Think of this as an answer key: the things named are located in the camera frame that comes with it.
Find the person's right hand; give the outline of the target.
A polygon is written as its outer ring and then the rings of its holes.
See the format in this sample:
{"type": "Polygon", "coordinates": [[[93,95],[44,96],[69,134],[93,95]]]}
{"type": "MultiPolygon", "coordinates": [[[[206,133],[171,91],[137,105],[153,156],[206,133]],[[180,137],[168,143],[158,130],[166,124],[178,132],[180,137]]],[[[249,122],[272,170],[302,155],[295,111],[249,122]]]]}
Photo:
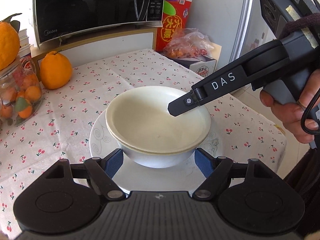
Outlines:
{"type": "Polygon", "coordinates": [[[311,74],[298,103],[281,105],[264,90],[260,92],[260,100],[264,106],[270,107],[272,113],[282,122],[284,128],[291,132],[300,143],[308,144],[314,141],[314,136],[307,134],[302,130],[300,120],[302,118],[304,108],[308,106],[318,90],[319,69],[315,70],[311,74]]]}

